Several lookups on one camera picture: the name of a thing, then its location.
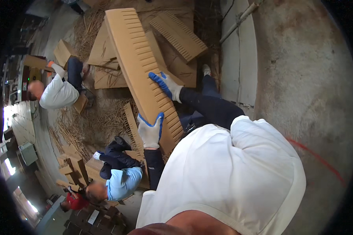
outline light blue shirt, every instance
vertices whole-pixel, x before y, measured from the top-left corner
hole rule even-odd
[[[118,201],[130,196],[141,181],[143,170],[140,167],[111,170],[111,178],[106,181],[109,201]]]

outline blue and white glove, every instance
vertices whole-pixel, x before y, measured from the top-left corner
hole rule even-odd
[[[179,103],[182,103],[179,99],[179,94],[180,94],[180,90],[182,89],[183,86],[179,86],[178,84],[176,84],[172,78],[170,78],[169,75],[164,74],[163,72],[161,72],[161,78],[155,74],[150,72],[148,74],[149,78],[152,79],[154,82],[157,82],[158,85],[161,87],[161,89],[163,90],[163,92],[166,93],[166,95],[174,101],[178,101]]]
[[[155,120],[154,125],[150,125],[140,114],[137,116],[138,134],[144,142],[144,148],[159,148],[158,142],[162,133],[162,122],[164,113],[160,112]]]

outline white sneaker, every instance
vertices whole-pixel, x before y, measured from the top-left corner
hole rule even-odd
[[[210,71],[210,68],[209,68],[209,66],[207,64],[203,64],[202,72],[204,73],[204,76],[205,75],[209,75],[209,76],[212,75],[212,72]]]
[[[95,152],[95,153],[93,154],[93,157],[94,157],[95,159],[97,159],[97,160],[100,160],[100,159],[99,159],[99,156],[101,156],[101,154],[100,154],[99,152]]]

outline red line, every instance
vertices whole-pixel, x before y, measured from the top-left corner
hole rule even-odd
[[[340,173],[334,169],[333,166],[331,166],[326,160],[324,160],[322,157],[320,157],[317,153],[313,152],[312,150],[310,150],[309,148],[307,148],[306,146],[304,146],[301,143],[298,143],[297,141],[290,139],[290,138],[286,138],[287,141],[289,141],[292,144],[297,145],[298,147],[306,150],[307,152],[311,153],[314,157],[316,157],[323,165],[325,165],[331,172],[333,172],[337,178],[341,181],[342,185],[345,186],[345,181],[344,179],[341,177]]]

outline red shirt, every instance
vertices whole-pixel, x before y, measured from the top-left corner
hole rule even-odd
[[[89,205],[89,201],[84,199],[79,193],[76,193],[79,198],[75,198],[71,193],[66,196],[66,201],[71,205],[72,210],[80,210]]]

